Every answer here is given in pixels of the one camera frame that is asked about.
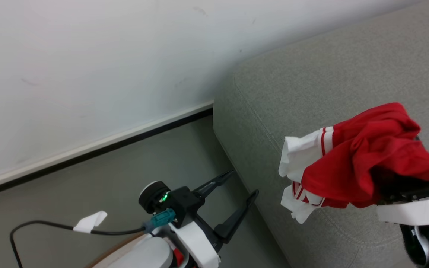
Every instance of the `baseboard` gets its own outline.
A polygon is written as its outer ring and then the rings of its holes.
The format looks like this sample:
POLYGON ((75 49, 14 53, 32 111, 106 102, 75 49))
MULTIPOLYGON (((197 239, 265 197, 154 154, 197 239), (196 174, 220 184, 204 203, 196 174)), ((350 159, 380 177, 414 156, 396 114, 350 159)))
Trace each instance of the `baseboard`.
POLYGON ((105 154, 213 113, 213 101, 0 175, 0 191, 105 154))

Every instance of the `white baseboard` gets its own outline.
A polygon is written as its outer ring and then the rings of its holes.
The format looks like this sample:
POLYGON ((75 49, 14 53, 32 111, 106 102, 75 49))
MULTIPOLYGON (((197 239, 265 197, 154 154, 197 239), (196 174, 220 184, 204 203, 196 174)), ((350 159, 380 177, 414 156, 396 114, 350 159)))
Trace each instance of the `white baseboard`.
POLYGON ((203 112, 204 110, 208 110, 212 107, 213 107, 213 101, 209 101, 209 102, 203 103, 202 105, 198 105, 196 107, 184 110, 182 112, 172 114, 169 117, 165 117, 165 118, 150 122, 148 124, 141 125, 140 127, 129 129, 127 131, 112 135, 110 137, 87 144, 85 146, 81 146, 79 148, 73 149, 71 151, 67 151, 57 156, 53 156, 53 157, 41 160, 39 162, 28 165, 26 167, 4 173, 0 175, 0 184, 3 184, 8 181, 12 181, 17 178, 21 178, 22 176, 34 173, 44 168, 48 168, 50 166, 54 166, 58 163, 62 163, 64 161, 75 158, 77 156, 81 156, 91 151, 95 151, 97 149, 109 146, 119 141, 123 141, 125 139, 156 129, 163 125, 170 124, 172 122, 183 119, 185 117, 189 117, 190 115, 197 114, 198 112, 203 112))

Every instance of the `black cable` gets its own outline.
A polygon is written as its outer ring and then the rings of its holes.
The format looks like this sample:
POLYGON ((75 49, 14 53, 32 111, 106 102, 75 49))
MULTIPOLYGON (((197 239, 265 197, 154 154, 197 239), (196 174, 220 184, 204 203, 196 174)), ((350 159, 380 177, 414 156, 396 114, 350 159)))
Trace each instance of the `black cable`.
MULTIPOLYGON (((31 224, 44 224, 44 225, 57 227, 57 228, 61 228, 61 229, 66 229, 66 230, 71 230, 71 231, 73 231, 73 229, 74 229, 73 226, 68 226, 68 225, 64 225, 64 224, 58 224, 58 223, 43 221, 43 220, 28 221, 28 222, 25 222, 23 224, 18 225, 14 229, 12 229, 12 231, 9 234, 9 240, 11 242, 12 251, 14 253, 14 256, 16 257, 16 261, 18 262, 19 268, 22 268, 22 263, 21 263, 21 259, 19 258, 18 250, 16 249, 16 243, 14 243, 14 233, 17 230, 21 229, 22 227, 25 227, 25 226, 28 226, 31 224)), ((106 232, 106 231, 92 230, 92 231, 90 231, 90 233, 94 234, 94 235, 102 235, 102 236, 124 236, 124 235, 130 235, 130 234, 142 232, 144 230, 145 230, 145 227, 140 227, 138 229, 128 230, 128 231, 120 231, 120 232, 106 232)))

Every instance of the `white wall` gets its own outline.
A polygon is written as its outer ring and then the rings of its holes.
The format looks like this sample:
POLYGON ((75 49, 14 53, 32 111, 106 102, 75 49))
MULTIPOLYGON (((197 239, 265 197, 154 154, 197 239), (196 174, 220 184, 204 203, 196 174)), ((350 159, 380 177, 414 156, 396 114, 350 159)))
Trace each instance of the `white wall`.
POLYGON ((209 102, 243 59, 412 1, 0 0, 0 183, 209 102))

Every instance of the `black baseboard strip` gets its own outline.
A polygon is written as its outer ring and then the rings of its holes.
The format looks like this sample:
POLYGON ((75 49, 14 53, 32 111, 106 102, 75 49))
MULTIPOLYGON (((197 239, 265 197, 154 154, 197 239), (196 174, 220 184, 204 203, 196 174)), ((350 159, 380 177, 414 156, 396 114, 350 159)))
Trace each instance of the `black baseboard strip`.
POLYGON ((190 115, 189 117, 185 117, 183 119, 177 120, 177 121, 172 122, 170 124, 163 125, 163 126, 158 127, 156 129, 153 129, 153 130, 144 132, 142 134, 133 136, 131 138, 125 139, 123 141, 119 141, 119 142, 111 144, 109 146, 91 151, 87 154, 83 154, 81 156, 74 157, 74 158, 69 159, 67 161, 64 161, 62 163, 58 163, 54 166, 50 166, 50 167, 41 169, 39 171, 36 171, 34 173, 27 174, 25 176, 14 179, 12 181, 8 181, 7 183, 0 184, 0 192, 7 190, 7 189, 10 189, 12 187, 15 187, 17 185, 21 185, 23 183, 32 181, 34 179, 40 178, 40 177, 47 175, 47 174, 50 174, 52 172, 56 172, 56 171, 61 170, 63 168, 67 168, 68 166, 72 166, 72 165, 75 165, 77 163, 80 163, 80 162, 89 160, 91 158, 94 158, 96 156, 100 156, 101 154, 105 154, 105 153, 108 153, 110 151, 114 151, 114 150, 117 150, 117 149, 122 148, 124 146, 130 145, 132 143, 136 143, 138 141, 141 141, 141 140, 146 139, 148 137, 151 137, 153 135, 160 134, 162 132, 173 129, 175 127, 180 127, 184 124, 196 121, 198 119, 201 119, 203 117, 207 117, 207 116, 212 115, 212 114, 213 114, 212 108, 208 109, 208 110, 204 110, 203 112, 198 112, 197 114, 190 115))

